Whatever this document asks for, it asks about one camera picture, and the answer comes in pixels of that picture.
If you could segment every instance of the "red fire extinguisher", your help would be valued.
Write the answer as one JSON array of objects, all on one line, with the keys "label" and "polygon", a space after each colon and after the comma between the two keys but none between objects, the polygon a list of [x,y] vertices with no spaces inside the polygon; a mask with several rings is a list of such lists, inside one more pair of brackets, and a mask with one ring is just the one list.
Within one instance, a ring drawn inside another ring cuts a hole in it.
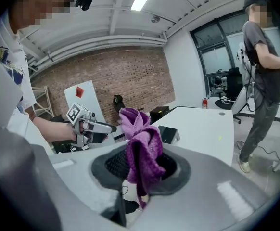
[{"label": "red fire extinguisher", "polygon": [[208,107],[207,98],[203,98],[202,99],[202,108],[207,109],[207,107]]}]

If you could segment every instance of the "gray pants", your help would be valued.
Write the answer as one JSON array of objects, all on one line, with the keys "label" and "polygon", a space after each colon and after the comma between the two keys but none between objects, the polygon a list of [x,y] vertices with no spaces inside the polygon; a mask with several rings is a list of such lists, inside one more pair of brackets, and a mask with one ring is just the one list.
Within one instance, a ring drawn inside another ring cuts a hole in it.
[{"label": "gray pants", "polygon": [[245,145],[242,148],[240,160],[248,162],[249,155],[267,135],[279,108],[279,105],[265,99],[255,87],[255,118]]}]

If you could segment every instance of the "man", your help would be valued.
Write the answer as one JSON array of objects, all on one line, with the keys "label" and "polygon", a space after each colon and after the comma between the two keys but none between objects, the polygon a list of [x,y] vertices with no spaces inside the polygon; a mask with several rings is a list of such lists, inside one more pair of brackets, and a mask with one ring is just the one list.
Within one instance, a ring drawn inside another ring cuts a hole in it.
[{"label": "man", "polygon": [[267,135],[278,111],[280,57],[262,30],[272,19],[269,4],[265,0],[245,0],[244,9],[249,16],[243,26],[244,43],[249,59],[256,64],[255,118],[239,157],[241,170],[249,173],[249,156]]},{"label": "man", "polygon": [[33,105],[36,103],[26,55],[19,41],[18,30],[39,24],[50,13],[58,12],[70,0],[16,0],[0,18],[0,67],[4,67],[23,93],[15,108],[7,129],[26,138],[31,144],[52,151],[47,142],[76,140],[71,124],[54,123],[36,117]]}]

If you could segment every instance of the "man's left arm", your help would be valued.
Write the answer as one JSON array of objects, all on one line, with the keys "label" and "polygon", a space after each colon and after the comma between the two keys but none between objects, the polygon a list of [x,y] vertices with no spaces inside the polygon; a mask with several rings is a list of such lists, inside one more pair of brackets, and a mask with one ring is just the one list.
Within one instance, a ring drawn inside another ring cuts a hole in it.
[{"label": "man's left arm", "polygon": [[37,117],[33,107],[25,110],[30,117],[30,120],[39,129],[40,133],[47,142],[76,140],[76,135],[73,132],[72,124],[47,121]]}]

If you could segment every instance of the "purple towel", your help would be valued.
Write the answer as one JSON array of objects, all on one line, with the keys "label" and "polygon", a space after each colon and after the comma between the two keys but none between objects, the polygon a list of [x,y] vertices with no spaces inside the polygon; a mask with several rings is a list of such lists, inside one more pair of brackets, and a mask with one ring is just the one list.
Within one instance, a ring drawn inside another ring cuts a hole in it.
[{"label": "purple towel", "polygon": [[145,203],[141,197],[146,196],[152,185],[161,181],[165,169],[156,162],[163,153],[159,129],[150,126],[150,118],[143,112],[131,108],[120,109],[122,129],[130,140],[126,146],[130,172],[127,180],[137,184],[137,195],[142,208]]}]

